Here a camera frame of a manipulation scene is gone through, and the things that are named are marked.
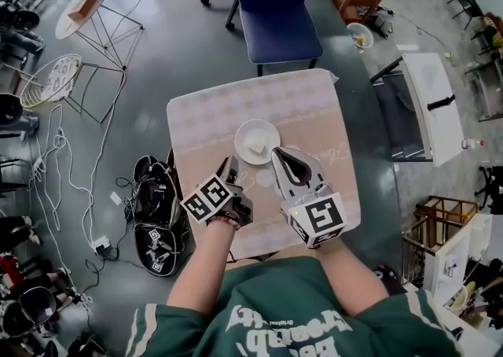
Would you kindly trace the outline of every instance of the blue chair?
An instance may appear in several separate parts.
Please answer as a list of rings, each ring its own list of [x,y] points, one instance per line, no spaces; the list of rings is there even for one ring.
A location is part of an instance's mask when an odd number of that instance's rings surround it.
[[[264,64],[311,59],[309,68],[323,54],[305,0],[239,0],[241,23],[248,56],[257,65],[259,76]],[[226,27],[232,29],[234,2]]]

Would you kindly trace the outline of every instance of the small plate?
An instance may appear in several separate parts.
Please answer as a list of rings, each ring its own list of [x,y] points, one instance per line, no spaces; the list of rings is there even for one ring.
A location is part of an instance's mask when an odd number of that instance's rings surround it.
[[[251,151],[244,144],[249,134],[263,135],[265,148],[260,154]],[[271,151],[280,144],[279,132],[271,122],[265,120],[246,121],[237,129],[236,136],[234,137],[234,147],[239,157],[253,165],[269,163],[271,160]]]

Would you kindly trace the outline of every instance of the white cube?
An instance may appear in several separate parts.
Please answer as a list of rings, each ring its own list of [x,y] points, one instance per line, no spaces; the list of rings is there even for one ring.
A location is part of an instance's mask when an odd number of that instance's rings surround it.
[[[339,237],[347,226],[347,214],[340,193],[332,193],[290,208],[288,224],[308,248]]]

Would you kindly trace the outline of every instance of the bracelet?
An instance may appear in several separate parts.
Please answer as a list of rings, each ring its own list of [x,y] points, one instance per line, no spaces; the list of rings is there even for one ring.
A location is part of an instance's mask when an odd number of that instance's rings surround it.
[[[227,224],[230,224],[232,227],[234,227],[234,229],[236,231],[238,231],[240,229],[240,225],[239,223],[234,220],[234,219],[231,219],[229,217],[222,217],[220,215],[213,215],[212,217],[210,217],[207,222],[206,222],[206,225],[208,225],[209,223],[211,222],[214,222],[215,220],[220,220],[221,222],[224,222],[224,223],[227,223]]]
[[[239,217],[237,215],[235,215],[234,213],[232,212],[228,212],[226,210],[218,210],[215,215],[219,215],[220,217],[226,217],[226,218],[229,218],[229,219],[232,219],[236,222],[239,222]]]

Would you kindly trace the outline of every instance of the power strip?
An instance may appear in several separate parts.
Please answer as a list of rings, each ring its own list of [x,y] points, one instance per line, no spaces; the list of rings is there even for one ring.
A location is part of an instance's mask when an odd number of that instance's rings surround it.
[[[96,253],[103,252],[106,248],[110,247],[110,240],[104,235],[99,237],[95,242],[91,244]]]

